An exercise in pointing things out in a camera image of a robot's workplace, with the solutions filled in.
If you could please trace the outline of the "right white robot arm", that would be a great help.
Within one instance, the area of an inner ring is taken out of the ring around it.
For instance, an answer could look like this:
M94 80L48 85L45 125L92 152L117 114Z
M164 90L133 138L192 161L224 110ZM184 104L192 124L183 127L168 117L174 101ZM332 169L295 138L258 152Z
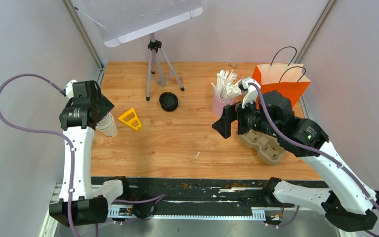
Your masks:
M238 102L223 107L212 125L222 137L250 131L269 135L285 151L309 164L327 184L326 188L307 188L272 177L263 188L268 206L290 203L323 214L345 232L373 234L379 218L379 191L366 186L342 160L327 133L314 121L295 116L291 101L277 91L260 95L258 102Z

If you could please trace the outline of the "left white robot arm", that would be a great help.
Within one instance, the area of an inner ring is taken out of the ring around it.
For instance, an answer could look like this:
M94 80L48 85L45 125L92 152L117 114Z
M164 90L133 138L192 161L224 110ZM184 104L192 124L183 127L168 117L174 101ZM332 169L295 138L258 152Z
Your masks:
M111 110L114 105L96 81L72 80L66 85L68 103L59 115L65 139L64 177L58 201L49 215L66 227L106 221L109 205L128 203L131 190L122 178L111 178L94 190L91 184L91 150L97 130L113 138L118 130Z

